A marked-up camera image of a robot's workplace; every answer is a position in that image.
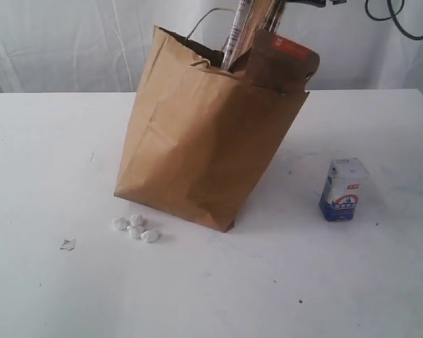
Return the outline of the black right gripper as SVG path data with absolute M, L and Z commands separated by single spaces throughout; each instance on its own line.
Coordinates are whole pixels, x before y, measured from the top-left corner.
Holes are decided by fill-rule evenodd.
M 288 0 L 288 3 L 304 4 L 315 7 L 325 7 L 328 2 L 332 5 L 342 4 L 342 0 Z

